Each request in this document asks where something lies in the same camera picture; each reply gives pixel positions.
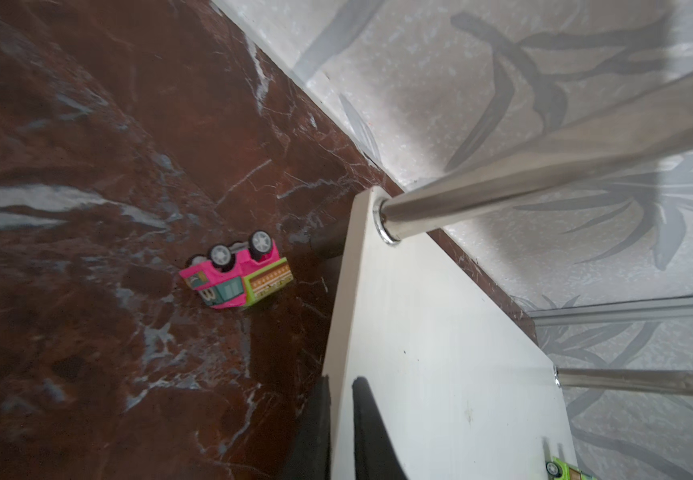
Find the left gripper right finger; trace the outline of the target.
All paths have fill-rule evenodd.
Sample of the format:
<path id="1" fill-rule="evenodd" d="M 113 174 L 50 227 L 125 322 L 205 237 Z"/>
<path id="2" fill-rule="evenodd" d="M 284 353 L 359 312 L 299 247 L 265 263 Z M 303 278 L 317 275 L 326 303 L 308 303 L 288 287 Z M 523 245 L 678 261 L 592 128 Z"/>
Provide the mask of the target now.
<path id="1" fill-rule="evenodd" d="M 356 480 L 407 480 L 367 378 L 353 383 Z"/>

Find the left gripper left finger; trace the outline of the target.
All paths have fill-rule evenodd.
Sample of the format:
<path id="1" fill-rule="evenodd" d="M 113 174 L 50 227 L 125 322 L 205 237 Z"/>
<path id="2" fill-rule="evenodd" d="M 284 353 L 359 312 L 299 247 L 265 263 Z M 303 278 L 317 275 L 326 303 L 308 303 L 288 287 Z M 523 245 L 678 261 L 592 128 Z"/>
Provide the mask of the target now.
<path id="1" fill-rule="evenodd" d="M 298 431 L 278 474 L 280 479 L 330 479 L 330 382 L 322 376 L 298 416 Z"/>

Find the pink green toy car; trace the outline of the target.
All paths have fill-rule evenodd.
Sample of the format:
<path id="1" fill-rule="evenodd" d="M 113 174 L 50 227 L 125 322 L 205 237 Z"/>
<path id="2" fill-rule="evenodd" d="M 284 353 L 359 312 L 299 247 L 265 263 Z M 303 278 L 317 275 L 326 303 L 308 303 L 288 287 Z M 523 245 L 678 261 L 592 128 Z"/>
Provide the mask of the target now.
<path id="1" fill-rule="evenodd" d="M 216 310 L 253 306 L 294 281 L 288 259 L 264 230 L 192 256 L 180 270 L 180 278 Z"/>

